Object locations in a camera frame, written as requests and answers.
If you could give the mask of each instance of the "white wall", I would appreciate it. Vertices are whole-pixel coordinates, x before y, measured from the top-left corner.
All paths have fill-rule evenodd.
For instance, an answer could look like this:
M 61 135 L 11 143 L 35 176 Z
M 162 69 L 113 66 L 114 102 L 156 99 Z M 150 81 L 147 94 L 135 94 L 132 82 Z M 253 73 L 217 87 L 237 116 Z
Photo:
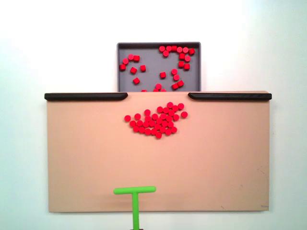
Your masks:
M 270 211 L 141 213 L 145 230 L 307 229 L 307 1 L 0 1 L 0 229 L 129 230 L 47 209 L 46 92 L 114 92 L 117 42 L 200 41 L 202 90 L 267 90 Z

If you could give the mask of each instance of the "red token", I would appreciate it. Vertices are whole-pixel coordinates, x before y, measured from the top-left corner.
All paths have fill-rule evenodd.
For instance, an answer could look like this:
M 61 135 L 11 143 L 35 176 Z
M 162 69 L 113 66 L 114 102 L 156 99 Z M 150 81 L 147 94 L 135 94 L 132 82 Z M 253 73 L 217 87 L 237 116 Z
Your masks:
M 140 118 L 141 118 L 141 114 L 135 114 L 135 115 L 134 115 L 134 119 L 140 120 Z
M 160 90 L 162 88 L 162 85 L 158 83 L 158 84 L 155 85 L 155 88 Z
M 184 111 L 184 112 L 181 113 L 181 116 L 182 116 L 183 118 L 187 118 L 188 113 L 187 113 L 186 111 Z
M 177 105 L 173 105 L 172 109 L 173 109 L 174 112 L 177 112 L 178 111 L 178 106 Z
M 186 56 L 186 55 L 185 55 L 184 53 L 181 53 L 181 54 L 179 54 L 179 59 L 180 59 L 180 60 L 184 60 L 185 56 Z
M 149 126 L 150 126 L 150 127 L 154 127 L 154 126 L 155 126 L 155 122 L 154 122 L 153 120 L 151 120 L 151 121 L 149 122 Z
M 182 52 L 184 52 L 185 54 L 189 51 L 189 49 L 187 47 L 183 47 Z
M 162 137 L 162 133 L 157 132 L 157 133 L 155 134 L 155 137 L 158 138 L 158 139 L 160 139 L 160 138 Z
M 153 120 L 158 119 L 158 114 L 153 114 L 153 115 L 152 115 L 152 119 L 153 119 Z
M 123 71 L 125 69 L 126 69 L 126 65 L 124 65 L 124 64 L 119 65 L 119 70 Z
M 157 133 L 157 130 L 156 130 L 155 128 L 153 128 L 153 129 L 151 130 L 151 133 L 152 133 L 152 135 L 154 136 L 154 135 Z
M 136 126 L 136 122 L 135 121 L 130 121 L 130 126 L 131 127 L 135 127 Z
M 179 61 L 178 68 L 183 68 L 183 67 L 184 67 L 184 61 Z
M 172 133 L 176 133 L 177 132 L 177 128 L 174 126 L 171 128 Z
M 163 127 L 163 126 L 160 128 L 160 132 L 161 132 L 161 133 L 165 133 L 165 130 L 166 130 L 166 128 Z
M 140 83 L 140 79 L 138 79 L 138 78 L 133 79 L 133 83 L 136 84 L 136 85 L 139 84 Z
M 131 69 L 130 69 L 130 72 L 131 72 L 131 73 L 136 73 L 136 71 L 138 71 L 136 68 L 131 67 Z
M 133 127 L 133 131 L 136 132 L 136 133 L 139 131 L 139 129 L 140 128 L 138 126 Z
M 191 57 L 189 55 L 186 55 L 184 59 L 185 59 L 186 62 L 191 61 Z
M 128 59 L 129 59 L 130 61 L 132 61 L 133 58 L 134 58 L 134 55 L 133 55 L 133 54 L 129 54 L 129 55 L 128 55 Z
M 126 116 L 125 116 L 125 121 L 128 122 L 128 121 L 130 121 L 130 120 L 131 120 L 131 116 L 130 116 L 130 115 L 126 115 Z
M 177 82 L 177 84 L 178 84 L 179 87 L 181 87 L 181 86 L 184 85 L 184 82 L 182 80 L 180 80 L 180 81 Z
M 146 109 L 146 110 L 144 111 L 144 114 L 145 114 L 146 116 L 149 116 L 149 115 L 150 115 L 150 110 L 149 110 L 149 109 Z
M 160 118 L 161 118 L 162 120 L 165 120 L 165 119 L 166 119 L 166 114 L 161 114 L 161 115 L 160 115 Z
M 168 122 L 167 126 L 172 128 L 174 126 L 174 122 L 172 122 L 172 121 Z
M 159 107 L 157 108 L 157 111 L 158 111 L 158 113 L 162 113 L 162 112 L 163 112 L 163 107 L 159 106 Z
M 164 57 L 167 57 L 168 54 L 169 54 L 169 52 L 168 52 L 167 50 L 163 52 L 163 56 L 164 56 Z
M 182 47 L 179 46 L 179 47 L 177 48 L 177 53 L 181 53 L 181 52 L 182 52 Z
M 148 122 L 148 121 L 145 121 L 145 122 L 143 123 L 143 126 L 144 126 L 145 128 L 147 128 L 147 127 L 149 126 L 149 122 Z
M 145 117 L 145 121 L 150 122 L 151 120 L 152 120 L 152 118 L 150 116 Z
M 177 46 L 172 46 L 172 52 L 176 52 L 177 51 Z
M 177 69 L 172 69 L 172 74 L 173 75 L 177 74 Z
M 179 78 L 180 78 L 180 76 L 179 76 L 178 74 L 176 74 L 176 75 L 174 76 L 174 80 L 175 80 L 175 81 L 179 80 Z
M 179 88 L 179 86 L 178 86 L 178 84 L 177 84 L 177 83 L 175 83 L 175 84 L 173 84 L 173 85 L 172 85 L 172 88 L 173 88 L 173 90 L 176 90 L 176 89 L 178 89 L 178 88 Z
M 169 103 L 167 103 L 167 107 L 169 108 L 169 109 L 171 109 L 172 107 L 173 107 L 173 103 L 172 102 L 169 102 Z
M 160 129 L 160 127 L 161 127 L 161 125 L 160 125 L 160 124 L 155 124 L 155 125 L 154 125 L 154 128 L 155 128 L 156 130 L 159 130 L 159 129 Z
M 166 120 L 167 120 L 168 122 L 170 122 L 170 121 L 173 120 L 173 118 L 172 118 L 172 116 L 167 116 L 167 117 L 166 117 Z
M 160 52 L 165 51 L 165 46 L 160 46 L 160 47 L 159 47 L 159 50 L 160 50 Z
M 174 112 L 174 110 L 170 109 L 170 110 L 169 110 L 169 112 L 168 112 L 168 115 L 170 115 L 170 116 L 173 116 L 173 115 L 175 115 L 175 112 Z
M 179 115 L 178 114 L 175 114 L 174 116 L 173 116 L 173 119 L 174 119 L 174 121 L 177 121 L 177 120 L 179 120 Z
M 123 59 L 123 64 L 127 65 L 128 63 L 129 63 L 128 58 L 124 58 L 124 59 Z
M 150 130 L 150 128 L 145 129 L 145 135 L 149 136 L 151 135 L 152 131 Z
M 166 126 L 167 126 L 167 121 L 163 121 L 163 122 L 162 122 L 162 126 L 163 126 L 163 127 L 166 127 Z
M 157 124 L 161 124 L 161 123 L 162 123 L 162 119 L 161 119 L 161 118 L 158 118 L 158 119 L 156 120 L 156 122 L 157 122 Z
M 143 121 L 141 121 L 141 120 L 137 121 L 136 125 L 137 125 L 138 127 L 141 127 L 141 126 L 143 125 Z
M 190 64 L 184 64 L 183 69 L 189 70 L 190 69 Z
M 193 54 L 195 54 L 195 50 L 192 48 L 192 49 L 189 49 L 189 54 L 190 55 L 193 55 Z
M 140 61 L 140 56 L 139 55 L 134 55 L 133 61 L 139 62 Z
M 165 134 L 168 135 L 168 136 L 171 135 L 171 134 L 172 134 L 171 129 L 169 129 L 169 128 L 166 129 L 166 130 L 165 130 Z
M 140 127 L 139 132 L 140 133 L 144 133 L 145 132 L 145 128 L 144 127 Z
M 169 111 L 169 109 L 168 109 L 167 107 L 165 107 L 165 108 L 163 109 L 163 113 L 165 113 L 165 114 L 167 114 L 168 111 Z
M 165 77 L 166 77 L 166 73 L 165 72 L 160 73 L 160 78 L 165 78 Z
M 179 103 L 179 104 L 178 104 L 178 109 L 179 109 L 179 110 L 184 109 L 184 104 L 183 104 L 183 103 Z
M 145 65 L 140 66 L 140 68 L 141 68 L 141 71 L 142 71 L 142 72 L 145 72 L 145 71 L 146 71 L 146 66 L 145 66 Z

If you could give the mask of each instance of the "green handle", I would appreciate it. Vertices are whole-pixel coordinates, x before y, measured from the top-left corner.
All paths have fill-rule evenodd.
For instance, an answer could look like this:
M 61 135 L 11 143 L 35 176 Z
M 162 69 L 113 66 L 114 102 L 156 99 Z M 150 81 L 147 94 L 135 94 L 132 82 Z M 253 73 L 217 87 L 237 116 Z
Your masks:
M 133 216 L 133 230 L 140 230 L 139 221 L 139 193 L 153 193 L 157 189 L 155 186 L 130 187 L 130 188 L 116 188 L 114 194 L 132 194 L 132 216 Z

